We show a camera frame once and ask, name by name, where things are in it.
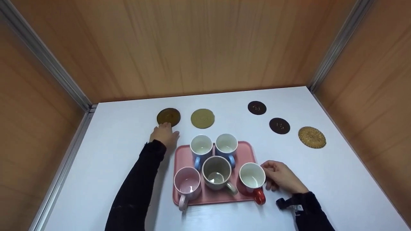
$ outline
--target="round coaster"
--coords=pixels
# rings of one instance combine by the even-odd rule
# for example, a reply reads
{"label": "round coaster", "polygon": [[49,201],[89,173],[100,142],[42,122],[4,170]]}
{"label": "round coaster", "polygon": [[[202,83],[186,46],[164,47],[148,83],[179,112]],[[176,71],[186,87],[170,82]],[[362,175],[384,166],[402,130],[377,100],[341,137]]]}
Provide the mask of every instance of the round coaster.
{"label": "round coaster", "polygon": [[180,112],[175,108],[166,108],[163,109],[157,115],[157,123],[162,124],[165,122],[171,123],[171,126],[174,127],[180,121],[181,115]]}
{"label": "round coaster", "polygon": [[252,101],[248,104],[248,110],[254,115],[262,115],[267,111],[267,107],[260,101]]}
{"label": "round coaster", "polygon": [[298,137],[310,148],[322,148],[327,143],[324,134],[313,127],[302,127],[298,131]]}
{"label": "round coaster", "polygon": [[197,128],[208,128],[214,123],[214,114],[208,109],[198,109],[192,113],[191,123]]}
{"label": "round coaster", "polygon": [[290,124],[281,118],[274,118],[270,120],[270,128],[273,132],[284,135],[290,131]]}

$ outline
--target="black sleeve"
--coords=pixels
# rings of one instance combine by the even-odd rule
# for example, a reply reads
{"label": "black sleeve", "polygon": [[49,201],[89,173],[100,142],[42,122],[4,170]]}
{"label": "black sleeve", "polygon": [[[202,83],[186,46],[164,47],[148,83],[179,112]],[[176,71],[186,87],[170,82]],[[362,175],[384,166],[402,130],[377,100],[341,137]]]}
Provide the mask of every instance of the black sleeve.
{"label": "black sleeve", "polygon": [[105,231],[144,231],[154,180],[166,147],[157,140],[146,143],[118,191]]}
{"label": "black sleeve", "polygon": [[296,212],[299,231],[334,231],[314,193],[297,193],[293,194],[293,197],[303,209]]}

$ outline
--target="wood grain paneling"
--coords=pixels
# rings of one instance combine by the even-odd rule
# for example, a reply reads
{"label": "wood grain paneling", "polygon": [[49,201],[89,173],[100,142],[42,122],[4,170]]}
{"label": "wood grain paneling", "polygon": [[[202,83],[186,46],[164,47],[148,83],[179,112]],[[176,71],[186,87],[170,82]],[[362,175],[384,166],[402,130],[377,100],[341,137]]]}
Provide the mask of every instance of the wood grain paneling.
{"label": "wood grain paneling", "polygon": [[83,112],[0,21],[0,230],[28,230]]}
{"label": "wood grain paneling", "polygon": [[355,0],[12,0],[93,103],[306,85]]}
{"label": "wood grain paneling", "polygon": [[411,224],[411,1],[376,1],[317,97]]}

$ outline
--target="blue-handled mug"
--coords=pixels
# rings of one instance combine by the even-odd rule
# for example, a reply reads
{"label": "blue-handled mug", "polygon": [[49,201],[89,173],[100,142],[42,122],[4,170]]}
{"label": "blue-handled mug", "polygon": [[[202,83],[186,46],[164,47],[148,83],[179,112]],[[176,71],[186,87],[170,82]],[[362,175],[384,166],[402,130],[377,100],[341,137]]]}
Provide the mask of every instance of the blue-handled mug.
{"label": "blue-handled mug", "polygon": [[238,141],[231,134],[221,134],[215,141],[215,155],[224,157],[230,163],[232,168],[236,167],[236,155]]}
{"label": "blue-handled mug", "polygon": [[193,154],[194,168],[200,172],[203,163],[212,156],[212,141],[206,135],[198,135],[191,140],[190,149]]}

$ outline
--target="hand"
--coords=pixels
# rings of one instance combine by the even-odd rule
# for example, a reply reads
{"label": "hand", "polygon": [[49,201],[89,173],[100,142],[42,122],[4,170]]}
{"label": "hand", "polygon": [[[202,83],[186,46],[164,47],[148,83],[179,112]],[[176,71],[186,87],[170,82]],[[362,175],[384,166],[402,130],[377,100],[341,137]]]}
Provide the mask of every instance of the hand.
{"label": "hand", "polygon": [[154,130],[150,135],[150,142],[158,140],[166,146],[167,151],[170,151],[177,146],[179,134],[180,132],[178,131],[173,132],[171,123],[166,122],[160,124],[158,127],[154,127]]}
{"label": "hand", "polygon": [[275,191],[281,187],[289,193],[309,192],[307,187],[284,163],[267,160],[261,167],[267,176],[267,190],[271,188],[272,191]]}

